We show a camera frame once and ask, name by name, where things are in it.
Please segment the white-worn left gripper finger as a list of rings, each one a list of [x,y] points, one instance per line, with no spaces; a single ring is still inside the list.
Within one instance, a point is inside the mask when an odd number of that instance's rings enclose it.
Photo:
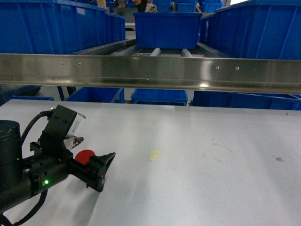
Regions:
[[[65,148],[70,151],[73,148],[77,147],[84,141],[83,137],[72,136],[71,138],[67,138],[63,141]]]

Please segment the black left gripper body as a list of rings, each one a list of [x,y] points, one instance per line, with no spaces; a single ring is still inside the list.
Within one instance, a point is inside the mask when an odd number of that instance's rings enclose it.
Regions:
[[[63,141],[46,145],[45,150],[38,142],[30,143],[34,155],[24,159],[25,197],[32,198],[64,181],[70,174],[73,154]]]

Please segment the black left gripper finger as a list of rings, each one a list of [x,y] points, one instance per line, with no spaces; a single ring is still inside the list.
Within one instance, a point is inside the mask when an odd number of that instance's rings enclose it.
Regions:
[[[89,157],[86,164],[76,159],[70,160],[70,174],[86,183],[87,187],[91,187],[100,193],[103,191],[105,175],[116,153],[102,156],[84,154],[84,156],[86,160]]]

